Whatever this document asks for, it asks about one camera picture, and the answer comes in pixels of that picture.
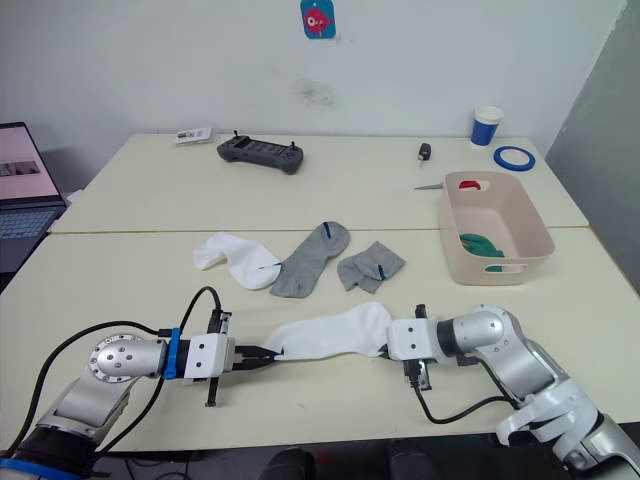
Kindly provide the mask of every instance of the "green object in basket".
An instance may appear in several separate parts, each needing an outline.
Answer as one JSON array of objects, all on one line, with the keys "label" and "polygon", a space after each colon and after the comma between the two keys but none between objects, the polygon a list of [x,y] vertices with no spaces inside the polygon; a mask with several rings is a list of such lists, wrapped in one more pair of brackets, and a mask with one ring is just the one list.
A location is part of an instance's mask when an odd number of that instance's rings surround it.
[{"label": "green object in basket", "polygon": [[[502,250],[498,250],[493,246],[493,243],[482,235],[477,235],[475,233],[463,233],[460,235],[460,241],[462,242],[462,246],[464,249],[472,253],[473,255],[478,255],[479,257],[497,257],[504,258],[504,253]],[[501,272],[502,267],[494,266],[487,268],[487,272]]]}]

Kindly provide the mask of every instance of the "gray sock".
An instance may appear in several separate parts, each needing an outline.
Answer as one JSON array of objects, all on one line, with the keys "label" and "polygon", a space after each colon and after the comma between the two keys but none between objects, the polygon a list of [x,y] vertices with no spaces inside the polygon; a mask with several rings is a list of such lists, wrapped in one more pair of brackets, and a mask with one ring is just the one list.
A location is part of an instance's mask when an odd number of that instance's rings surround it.
[{"label": "gray sock", "polygon": [[323,222],[282,262],[269,290],[279,297],[303,298],[311,293],[327,260],[347,248],[349,232],[337,222]]},{"label": "gray sock", "polygon": [[358,285],[364,291],[375,293],[384,280],[391,278],[405,261],[380,242],[364,252],[348,257],[338,264],[338,276],[345,290]]}]

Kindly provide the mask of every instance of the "table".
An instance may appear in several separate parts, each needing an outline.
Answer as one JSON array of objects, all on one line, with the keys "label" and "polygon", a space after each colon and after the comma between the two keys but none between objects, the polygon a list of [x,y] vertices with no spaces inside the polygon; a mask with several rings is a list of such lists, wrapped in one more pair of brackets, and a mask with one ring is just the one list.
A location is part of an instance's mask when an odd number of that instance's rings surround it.
[{"label": "table", "polygon": [[[134,135],[55,224],[56,233],[213,230],[312,230],[336,220],[350,230],[438,228],[441,191],[416,191],[452,171],[505,172],[493,150],[517,145],[537,159],[516,175],[547,226],[586,226],[584,215],[526,138],[490,148],[466,138],[256,136],[288,144],[305,160],[297,174],[227,163],[213,143],[174,145],[174,135]],[[417,152],[431,143],[431,160]]]},{"label": "table", "polygon": [[[223,308],[233,312],[230,334],[241,344],[260,344],[280,324],[346,311],[367,301],[383,303],[394,318],[411,316],[416,303],[445,317],[478,303],[496,303],[520,319],[524,332],[542,344],[603,411],[617,422],[638,421],[640,302],[590,229],[550,233],[557,250],[528,283],[469,287],[450,279],[436,230],[352,232],[339,258],[379,240],[407,264],[372,296],[359,289],[345,292],[336,272],[339,259],[334,259],[306,299],[245,290],[224,265],[197,270],[191,252],[208,237],[204,232],[49,236],[0,297],[0,448],[22,422],[41,362],[63,338],[112,320],[175,326],[204,284],[217,288]],[[262,241],[284,258],[307,232],[238,234]],[[205,330],[210,308],[208,298],[196,307],[187,336]],[[60,356],[38,415],[81,374],[92,346],[104,336],[93,335]],[[434,366],[430,371],[434,390],[425,395],[438,415],[495,394],[479,367]],[[113,434],[138,414],[153,385],[143,379],[134,387]],[[358,355],[233,372],[222,378],[220,387],[219,406],[207,409],[206,385],[167,382],[148,417],[116,450],[489,432],[510,411],[493,404],[460,422],[430,424],[400,363]]]}]

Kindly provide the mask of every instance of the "laptop keyboard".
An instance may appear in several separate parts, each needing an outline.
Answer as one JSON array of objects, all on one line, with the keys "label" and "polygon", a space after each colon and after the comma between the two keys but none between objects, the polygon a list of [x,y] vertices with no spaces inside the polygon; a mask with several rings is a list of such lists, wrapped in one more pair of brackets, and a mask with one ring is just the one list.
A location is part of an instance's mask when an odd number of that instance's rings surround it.
[{"label": "laptop keyboard", "polygon": [[19,212],[0,215],[0,239],[35,237],[55,211]]}]

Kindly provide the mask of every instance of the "white sock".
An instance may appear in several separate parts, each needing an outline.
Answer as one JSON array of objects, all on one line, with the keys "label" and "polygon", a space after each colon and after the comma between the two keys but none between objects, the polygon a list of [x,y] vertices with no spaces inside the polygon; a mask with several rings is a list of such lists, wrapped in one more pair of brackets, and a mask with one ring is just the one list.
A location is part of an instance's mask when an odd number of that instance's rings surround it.
[{"label": "white sock", "polygon": [[219,232],[193,251],[193,263],[200,270],[225,257],[233,278],[250,290],[271,285],[280,274],[280,260],[255,240]]},{"label": "white sock", "polygon": [[288,323],[276,329],[264,348],[284,352],[276,360],[312,360],[341,353],[381,354],[391,315],[380,303],[358,305],[340,315]]}]

